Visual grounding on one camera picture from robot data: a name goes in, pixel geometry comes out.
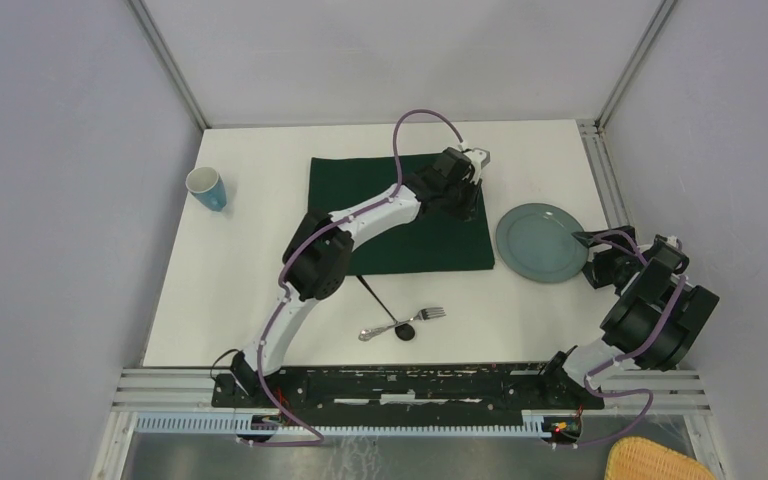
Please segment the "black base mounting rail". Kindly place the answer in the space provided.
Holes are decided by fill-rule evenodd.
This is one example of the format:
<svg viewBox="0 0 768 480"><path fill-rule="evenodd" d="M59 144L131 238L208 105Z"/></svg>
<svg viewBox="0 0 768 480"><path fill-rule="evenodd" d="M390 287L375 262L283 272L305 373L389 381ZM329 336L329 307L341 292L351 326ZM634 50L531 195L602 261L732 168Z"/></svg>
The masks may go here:
<svg viewBox="0 0 768 480"><path fill-rule="evenodd" d="M246 396L229 373L215 381L216 408L280 403L314 427L516 426L529 411L601 410L573 382L542 376L541 363L285 367L268 393Z"/></svg>

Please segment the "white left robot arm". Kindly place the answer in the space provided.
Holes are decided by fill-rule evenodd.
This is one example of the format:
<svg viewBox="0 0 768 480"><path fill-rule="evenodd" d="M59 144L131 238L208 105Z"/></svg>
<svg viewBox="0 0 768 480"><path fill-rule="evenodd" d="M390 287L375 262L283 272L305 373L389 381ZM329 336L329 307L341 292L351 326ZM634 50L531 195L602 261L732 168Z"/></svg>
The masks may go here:
<svg viewBox="0 0 768 480"><path fill-rule="evenodd" d="M278 279L282 292L275 310L259 335L232 359L230 375L239 397L254 407L272 399L275 382L270 375L283 366L311 310L341 287L354 250L436 211L470 220L489 163L485 149L449 147L432 164L410 174L399 172L395 184L357 205L331 212L309 210L283 254Z"/></svg>

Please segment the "yellow woven basket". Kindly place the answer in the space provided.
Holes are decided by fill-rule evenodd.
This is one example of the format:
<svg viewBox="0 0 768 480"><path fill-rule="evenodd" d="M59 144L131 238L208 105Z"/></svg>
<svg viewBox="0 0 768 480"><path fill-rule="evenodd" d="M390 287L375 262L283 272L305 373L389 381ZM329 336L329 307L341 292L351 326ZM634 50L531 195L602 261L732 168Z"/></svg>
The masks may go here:
<svg viewBox="0 0 768 480"><path fill-rule="evenodd" d="M715 478L700 462L638 436L622 438L612 446L604 473L605 480Z"/></svg>

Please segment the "teal ceramic dinner plate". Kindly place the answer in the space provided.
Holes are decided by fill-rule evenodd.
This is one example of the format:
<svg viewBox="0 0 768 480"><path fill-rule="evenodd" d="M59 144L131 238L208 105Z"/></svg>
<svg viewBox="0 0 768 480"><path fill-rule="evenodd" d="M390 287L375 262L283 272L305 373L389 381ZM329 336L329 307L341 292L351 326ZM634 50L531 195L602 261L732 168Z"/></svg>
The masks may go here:
<svg viewBox="0 0 768 480"><path fill-rule="evenodd" d="M543 284L562 283L578 275L588 250L575 238L583 227L565 210L527 203L506 212L495 229L502 262L520 276Z"/></svg>

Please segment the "silver fork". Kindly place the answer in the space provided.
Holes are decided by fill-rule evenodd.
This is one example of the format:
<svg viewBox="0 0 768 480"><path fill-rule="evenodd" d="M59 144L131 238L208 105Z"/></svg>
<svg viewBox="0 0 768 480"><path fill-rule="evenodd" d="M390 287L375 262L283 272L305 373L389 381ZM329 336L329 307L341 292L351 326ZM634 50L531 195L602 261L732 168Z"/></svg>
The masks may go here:
<svg viewBox="0 0 768 480"><path fill-rule="evenodd" d="M363 329L359 332L358 339L362 342L366 342L387 331L394 330L404 325L408 325L412 322L432 320L436 318L442 318L445 316L446 316L446 312L442 307L424 308L419 310L416 314L414 314L412 317L406 320L397 321L391 325L380 326L380 327L375 327L371 329Z"/></svg>

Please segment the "black spoon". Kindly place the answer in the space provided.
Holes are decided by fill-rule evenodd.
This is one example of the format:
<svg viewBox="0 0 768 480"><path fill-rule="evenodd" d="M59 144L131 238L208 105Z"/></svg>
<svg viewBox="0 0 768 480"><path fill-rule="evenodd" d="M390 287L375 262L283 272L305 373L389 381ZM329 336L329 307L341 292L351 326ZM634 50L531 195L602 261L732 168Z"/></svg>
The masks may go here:
<svg viewBox="0 0 768 480"><path fill-rule="evenodd" d="M416 337L415 329L409 324L399 325L399 320L392 314L392 312L387 308L387 306L383 303L383 301L379 298L379 296L374 292L374 290L372 289L370 284L366 281L366 279L361 275L357 275L356 279L360 282L360 284L364 287L364 289L372 296L372 298L380 306L380 308L386 313L386 315L391 320L391 322L395 324L393 331L397 336L397 338L404 342L412 341Z"/></svg>

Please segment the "dark green cloth placemat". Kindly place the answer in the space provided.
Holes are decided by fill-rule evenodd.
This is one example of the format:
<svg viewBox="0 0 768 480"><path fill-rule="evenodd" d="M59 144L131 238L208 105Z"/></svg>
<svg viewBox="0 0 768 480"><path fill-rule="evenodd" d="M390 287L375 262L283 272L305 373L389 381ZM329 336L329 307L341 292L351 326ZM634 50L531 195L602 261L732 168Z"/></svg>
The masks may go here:
<svg viewBox="0 0 768 480"><path fill-rule="evenodd" d="M347 209L392 188L396 182L391 157L325 159L310 162L310 209ZM494 268L495 258L484 199L468 221L443 211L390 229L353 251L351 276L481 271Z"/></svg>

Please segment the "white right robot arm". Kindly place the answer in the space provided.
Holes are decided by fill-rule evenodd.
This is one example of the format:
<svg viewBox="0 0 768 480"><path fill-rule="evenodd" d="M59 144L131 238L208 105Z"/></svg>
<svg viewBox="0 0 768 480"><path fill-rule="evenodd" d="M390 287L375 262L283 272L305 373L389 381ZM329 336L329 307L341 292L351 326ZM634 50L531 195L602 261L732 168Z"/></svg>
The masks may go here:
<svg viewBox="0 0 768 480"><path fill-rule="evenodd" d="M562 408L578 393L590 392L610 375L629 370L667 371L688 354L720 302L709 289L690 282L690 258L675 236L636 242L630 225L579 231L572 237L586 249L604 249L585 263L583 273L595 288L612 287L617 296L595 341L558 352L537 382L540 400Z"/></svg>

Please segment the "aluminium frame rails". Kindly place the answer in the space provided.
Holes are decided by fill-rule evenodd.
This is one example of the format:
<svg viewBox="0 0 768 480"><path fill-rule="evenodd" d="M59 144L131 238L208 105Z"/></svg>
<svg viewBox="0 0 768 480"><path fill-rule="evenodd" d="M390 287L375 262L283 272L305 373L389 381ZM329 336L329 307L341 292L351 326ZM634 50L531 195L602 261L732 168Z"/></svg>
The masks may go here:
<svg viewBox="0 0 768 480"><path fill-rule="evenodd" d="M221 425L243 427L256 415L273 414L274 408L216 408L211 404L214 382L205 369L148 369L122 371L107 420L102 447L92 479L123 476L126 450L139 421L166 414L176 419L177 432L194 432L189 418L204 417L213 423L205 433L219 433ZM623 372L606 379L601 386L608 393L635 388L653 392L652 417L680 416L688 429L692 453L718 479L726 477L713 435L710 402L704 384L695 371L672 370Z"/></svg>

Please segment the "blue ceramic mug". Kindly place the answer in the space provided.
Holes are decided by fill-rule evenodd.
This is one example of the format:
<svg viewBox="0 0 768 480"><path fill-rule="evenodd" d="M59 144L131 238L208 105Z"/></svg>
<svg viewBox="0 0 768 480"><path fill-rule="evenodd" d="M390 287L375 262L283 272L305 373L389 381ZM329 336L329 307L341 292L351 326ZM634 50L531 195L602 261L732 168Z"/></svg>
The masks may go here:
<svg viewBox="0 0 768 480"><path fill-rule="evenodd" d="M207 209L221 212L227 205L227 193L219 172L212 167L198 167L185 179L188 192Z"/></svg>

